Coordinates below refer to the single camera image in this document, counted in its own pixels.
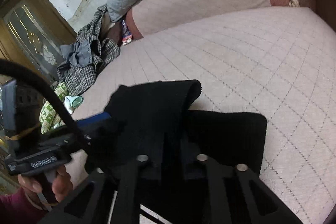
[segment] wooden cabinet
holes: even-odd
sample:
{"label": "wooden cabinet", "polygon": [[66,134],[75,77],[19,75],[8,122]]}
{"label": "wooden cabinet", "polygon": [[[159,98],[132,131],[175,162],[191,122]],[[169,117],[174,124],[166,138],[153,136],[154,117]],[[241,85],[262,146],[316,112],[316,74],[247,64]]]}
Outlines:
{"label": "wooden cabinet", "polygon": [[[38,72],[49,83],[58,80],[60,46],[75,40],[75,31],[48,0],[6,0],[0,7],[0,58]],[[0,84],[7,79],[0,75]]]}

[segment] pink sleeve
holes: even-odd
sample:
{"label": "pink sleeve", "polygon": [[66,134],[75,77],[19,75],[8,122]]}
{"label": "pink sleeve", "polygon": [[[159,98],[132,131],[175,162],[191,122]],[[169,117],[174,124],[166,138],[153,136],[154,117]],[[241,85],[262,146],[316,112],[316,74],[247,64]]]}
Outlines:
{"label": "pink sleeve", "polygon": [[31,205],[22,188],[13,195],[0,196],[0,215],[4,220],[2,223],[36,224],[45,214],[45,211]]}

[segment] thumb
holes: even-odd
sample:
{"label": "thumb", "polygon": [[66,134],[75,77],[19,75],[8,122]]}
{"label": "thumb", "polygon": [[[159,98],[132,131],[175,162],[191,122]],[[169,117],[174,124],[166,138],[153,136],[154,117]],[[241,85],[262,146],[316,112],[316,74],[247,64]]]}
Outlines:
{"label": "thumb", "polygon": [[42,192],[42,187],[41,185],[33,178],[29,177],[23,177],[21,174],[17,176],[17,180],[19,181],[19,184],[34,192],[34,193],[41,193]]}

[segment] finger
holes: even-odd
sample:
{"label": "finger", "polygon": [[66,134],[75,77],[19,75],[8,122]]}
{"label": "finger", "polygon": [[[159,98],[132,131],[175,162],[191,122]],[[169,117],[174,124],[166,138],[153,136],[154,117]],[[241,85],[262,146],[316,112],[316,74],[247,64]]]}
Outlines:
{"label": "finger", "polygon": [[35,179],[33,178],[28,178],[28,177],[23,177],[21,174],[17,176],[17,180],[19,181],[19,184],[34,192],[34,193],[41,193],[42,192],[42,187],[40,183],[38,183]]}
{"label": "finger", "polygon": [[56,200],[58,202],[61,202],[68,194],[69,192],[73,189],[73,184],[72,182],[68,183],[67,188],[63,191],[62,194],[55,194]]}
{"label": "finger", "polygon": [[57,175],[51,187],[53,193],[55,195],[58,195],[58,194],[63,194],[64,192],[66,192],[68,185],[71,183],[70,179],[71,177],[68,173],[65,173],[63,176]]}
{"label": "finger", "polygon": [[65,169],[65,166],[62,165],[57,169],[57,173],[59,173],[61,176],[64,176],[65,174],[67,174],[67,170]]}

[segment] plaid clothing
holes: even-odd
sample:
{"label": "plaid clothing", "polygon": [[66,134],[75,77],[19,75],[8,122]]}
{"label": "plaid clothing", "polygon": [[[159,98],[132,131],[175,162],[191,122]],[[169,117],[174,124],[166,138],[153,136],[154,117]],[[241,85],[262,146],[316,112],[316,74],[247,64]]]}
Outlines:
{"label": "plaid clothing", "polygon": [[98,39],[101,20],[105,12],[107,12],[106,4],[98,7],[92,21],[79,30],[76,38],[77,42],[89,39],[92,63],[86,67],[77,67],[70,64],[65,78],[64,75],[58,75],[60,81],[64,80],[71,96],[80,95],[89,89],[95,83],[97,75],[120,54],[118,45],[112,39],[105,38],[102,42]]}

